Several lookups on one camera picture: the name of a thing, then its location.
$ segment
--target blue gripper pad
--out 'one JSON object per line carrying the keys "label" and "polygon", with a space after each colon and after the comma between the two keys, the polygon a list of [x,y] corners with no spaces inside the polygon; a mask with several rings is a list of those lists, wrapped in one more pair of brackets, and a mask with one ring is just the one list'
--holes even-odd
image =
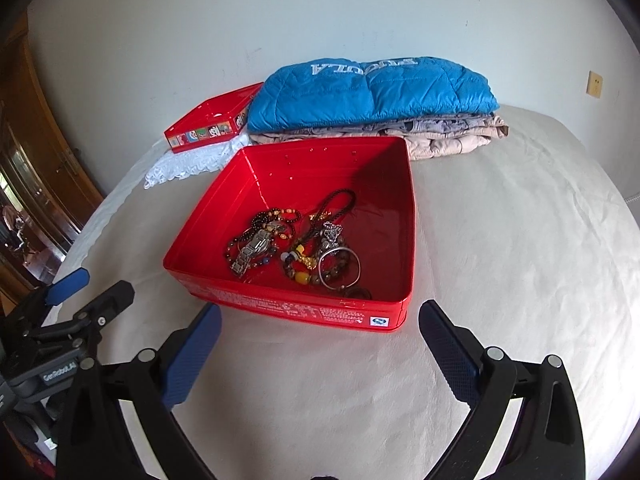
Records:
{"label": "blue gripper pad", "polygon": [[456,336],[456,329],[466,329],[455,327],[433,300],[422,304],[418,324],[422,337],[456,399],[466,402],[473,409],[480,398],[479,369],[462,341]]}
{"label": "blue gripper pad", "polygon": [[80,267],[59,282],[51,285],[44,301],[51,306],[59,305],[71,298],[78,290],[85,288],[88,283],[89,271]]}
{"label": "blue gripper pad", "polygon": [[187,337],[164,374],[162,402],[168,410],[187,399],[211,349],[218,341],[222,330],[220,307],[207,303],[184,330],[188,331]]}

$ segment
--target red tin box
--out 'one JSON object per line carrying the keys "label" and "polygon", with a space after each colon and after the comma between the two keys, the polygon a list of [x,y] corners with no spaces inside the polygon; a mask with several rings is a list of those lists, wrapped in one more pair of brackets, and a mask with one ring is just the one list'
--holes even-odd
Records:
{"label": "red tin box", "polygon": [[262,83],[228,92],[196,106],[164,132],[172,152],[199,148],[235,137],[246,124],[247,108]]}
{"label": "red tin box", "polygon": [[[343,187],[353,189],[357,199],[340,222],[342,233],[362,262],[358,286],[367,288],[372,300],[347,299],[290,280],[278,256],[242,278],[231,272],[226,244],[257,212],[279,207],[312,214]],[[414,191],[404,140],[350,137],[240,150],[204,194],[163,264],[203,300],[285,319],[390,332],[406,319],[414,251]]]}

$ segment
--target white lace cloth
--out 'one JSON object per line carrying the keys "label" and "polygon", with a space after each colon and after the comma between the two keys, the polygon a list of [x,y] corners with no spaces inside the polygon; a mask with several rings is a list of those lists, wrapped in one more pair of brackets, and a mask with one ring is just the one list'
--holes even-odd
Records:
{"label": "white lace cloth", "polygon": [[182,180],[203,171],[217,171],[231,160],[240,148],[251,144],[248,135],[242,131],[240,135],[227,142],[210,144],[182,153],[166,152],[147,172],[145,189],[167,180]]}

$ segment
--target white bedsheet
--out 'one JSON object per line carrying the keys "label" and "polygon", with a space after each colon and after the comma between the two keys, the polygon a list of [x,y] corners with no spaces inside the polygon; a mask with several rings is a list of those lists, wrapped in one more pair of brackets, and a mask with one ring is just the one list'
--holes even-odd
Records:
{"label": "white bedsheet", "polygon": [[[582,419],[588,478],[607,468],[640,416],[640,232],[564,126],[519,108],[500,113],[507,139],[412,163],[415,288],[399,331],[320,328],[223,307],[220,341],[174,410],[218,478],[424,478],[467,411],[417,328],[418,308],[432,297],[454,323],[514,359],[561,356]],[[116,189],[111,209],[126,200],[110,220],[105,215],[87,256],[77,249],[65,262],[60,275],[83,260],[92,280],[60,319],[117,280],[136,289],[134,304],[103,331],[103,362],[157,348],[202,306],[162,269],[162,257],[214,177]],[[508,412],[511,426],[516,413],[517,406]],[[497,465],[511,426],[479,478]],[[162,477],[132,428],[143,463]]]}

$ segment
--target silver bangle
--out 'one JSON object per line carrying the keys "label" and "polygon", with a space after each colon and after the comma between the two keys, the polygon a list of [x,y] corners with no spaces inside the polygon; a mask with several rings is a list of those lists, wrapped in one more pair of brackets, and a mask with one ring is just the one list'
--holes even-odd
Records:
{"label": "silver bangle", "polygon": [[[322,277],[322,260],[324,260],[325,256],[328,256],[331,253],[337,253],[338,251],[347,251],[348,253],[353,254],[353,256],[355,256],[355,258],[356,258],[356,262],[358,263],[358,275],[357,275],[356,279],[354,280],[354,282],[350,283],[349,285],[341,285],[341,286],[327,285],[327,282]],[[360,281],[360,272],[361,272],[361,270],[362,270],[362,268],[360,267],[360,259],[359,259],[358,255],[355,253],[355,251],[353,249],[350,249],[348,247],[344,247],[344,246],[334,247],[333,249],[329,249],[328,251],[322,253],[320,258],[318,258],[318,277],[320,278],[320,283],[322,283],[329,290],[344,290],[345,288],[348,288],[350,286],[355,285],[356,283],[358,283]]]}

